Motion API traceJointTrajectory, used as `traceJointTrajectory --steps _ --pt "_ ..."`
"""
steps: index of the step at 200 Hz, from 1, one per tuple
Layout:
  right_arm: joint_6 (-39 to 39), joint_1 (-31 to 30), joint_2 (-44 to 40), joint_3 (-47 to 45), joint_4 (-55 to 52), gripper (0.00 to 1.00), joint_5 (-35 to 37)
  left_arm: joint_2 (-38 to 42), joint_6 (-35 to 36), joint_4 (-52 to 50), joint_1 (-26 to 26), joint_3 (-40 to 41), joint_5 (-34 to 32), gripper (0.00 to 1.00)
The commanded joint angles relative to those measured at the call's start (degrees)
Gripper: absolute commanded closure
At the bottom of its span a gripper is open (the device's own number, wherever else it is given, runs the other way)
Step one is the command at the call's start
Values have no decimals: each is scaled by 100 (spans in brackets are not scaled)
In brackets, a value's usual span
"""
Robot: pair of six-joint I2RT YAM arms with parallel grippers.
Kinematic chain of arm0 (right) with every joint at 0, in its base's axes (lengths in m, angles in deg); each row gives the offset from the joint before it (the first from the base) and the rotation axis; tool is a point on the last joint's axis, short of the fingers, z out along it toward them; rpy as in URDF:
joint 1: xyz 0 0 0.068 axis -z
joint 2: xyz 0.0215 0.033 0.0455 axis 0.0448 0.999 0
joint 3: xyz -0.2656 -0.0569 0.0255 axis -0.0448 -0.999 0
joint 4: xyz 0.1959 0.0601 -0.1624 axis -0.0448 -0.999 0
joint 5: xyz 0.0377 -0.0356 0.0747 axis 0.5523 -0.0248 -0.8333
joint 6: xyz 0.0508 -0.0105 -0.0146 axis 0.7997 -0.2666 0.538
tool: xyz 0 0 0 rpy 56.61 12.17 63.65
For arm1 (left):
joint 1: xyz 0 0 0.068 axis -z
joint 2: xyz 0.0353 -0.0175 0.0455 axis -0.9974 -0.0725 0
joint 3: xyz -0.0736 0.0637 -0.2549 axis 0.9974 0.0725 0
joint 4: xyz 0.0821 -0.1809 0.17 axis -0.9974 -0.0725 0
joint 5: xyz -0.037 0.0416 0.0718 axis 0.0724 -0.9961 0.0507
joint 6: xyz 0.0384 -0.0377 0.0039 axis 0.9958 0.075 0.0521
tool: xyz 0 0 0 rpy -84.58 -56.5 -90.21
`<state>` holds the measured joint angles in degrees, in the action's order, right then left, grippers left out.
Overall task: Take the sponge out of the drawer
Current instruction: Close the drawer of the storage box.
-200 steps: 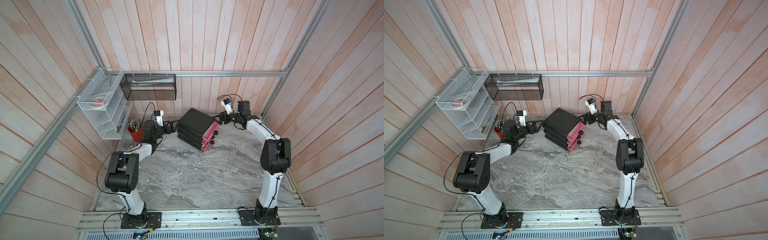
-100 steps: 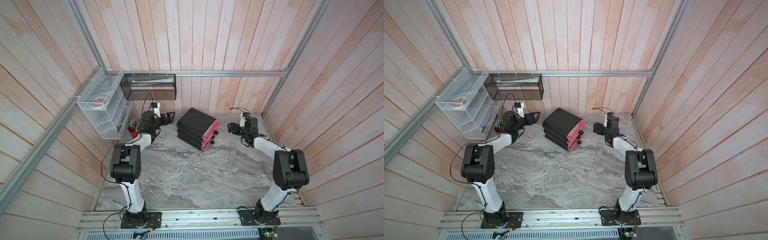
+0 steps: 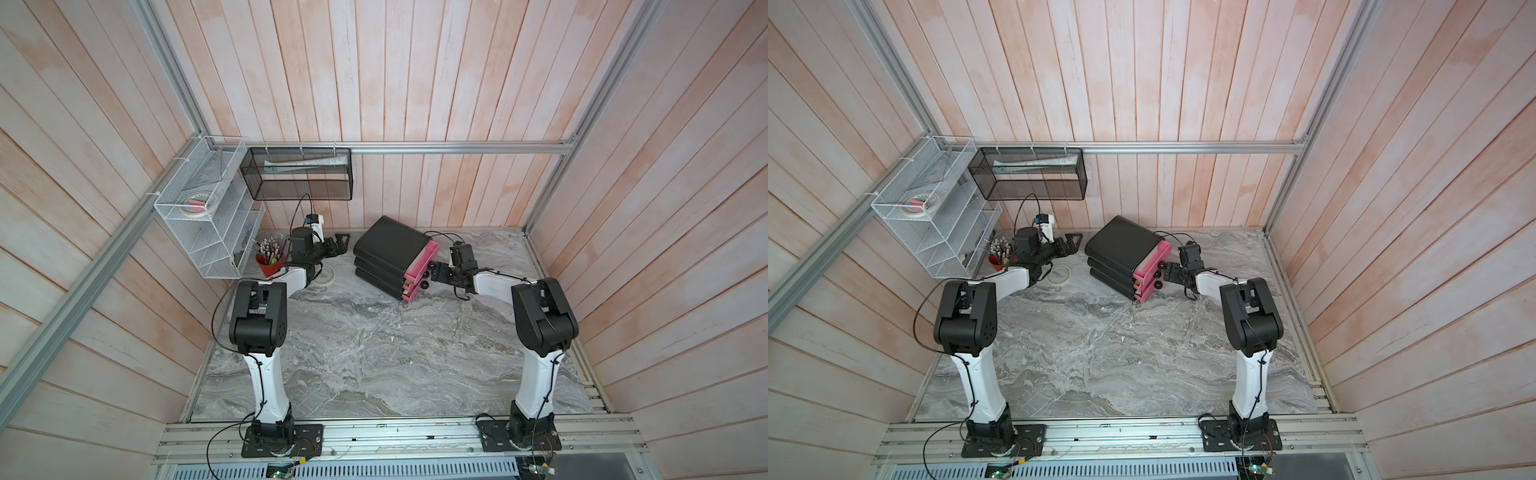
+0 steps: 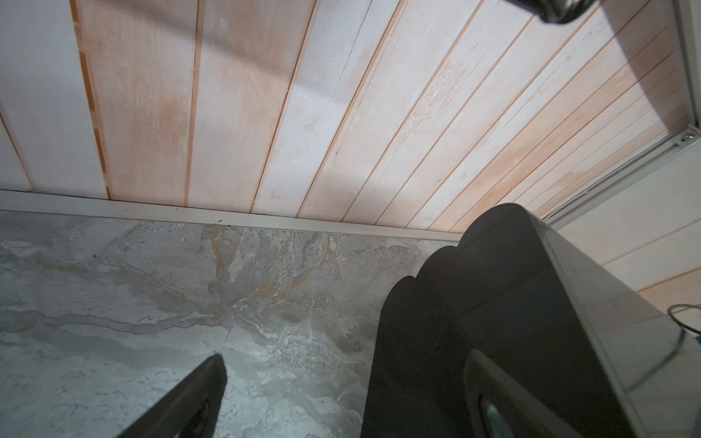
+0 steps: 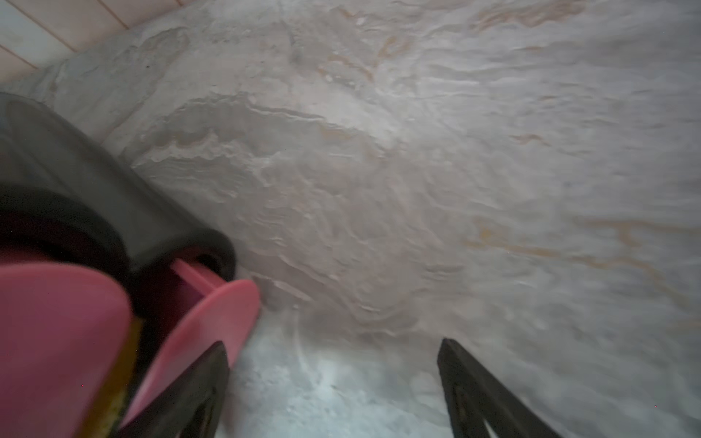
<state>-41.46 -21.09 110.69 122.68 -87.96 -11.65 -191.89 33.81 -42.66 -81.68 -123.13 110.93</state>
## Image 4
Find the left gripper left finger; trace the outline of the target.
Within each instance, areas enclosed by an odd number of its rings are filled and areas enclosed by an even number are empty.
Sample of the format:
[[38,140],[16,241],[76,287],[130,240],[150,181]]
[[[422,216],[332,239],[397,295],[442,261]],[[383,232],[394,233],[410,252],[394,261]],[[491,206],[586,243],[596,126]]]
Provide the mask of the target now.
[[121,437],[212,437],[226,390],[224,358],[203,361]]

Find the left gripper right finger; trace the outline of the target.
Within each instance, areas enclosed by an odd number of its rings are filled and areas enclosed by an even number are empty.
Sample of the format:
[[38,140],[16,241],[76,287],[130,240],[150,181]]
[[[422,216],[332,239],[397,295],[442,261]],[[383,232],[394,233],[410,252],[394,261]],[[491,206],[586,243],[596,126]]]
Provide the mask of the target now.
[[463,383],[476,437],[580,435],[479,350],[467,354]]

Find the black drawer cabinet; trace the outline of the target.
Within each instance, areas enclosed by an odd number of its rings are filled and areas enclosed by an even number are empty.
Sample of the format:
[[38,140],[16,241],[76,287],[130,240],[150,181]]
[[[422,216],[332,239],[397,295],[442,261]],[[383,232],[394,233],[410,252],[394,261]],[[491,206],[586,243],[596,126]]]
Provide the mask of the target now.
[[383,303],[364,437],[476,437],[463,383],[483,352],[578,437],[697,437],[700,343],[517,204]]

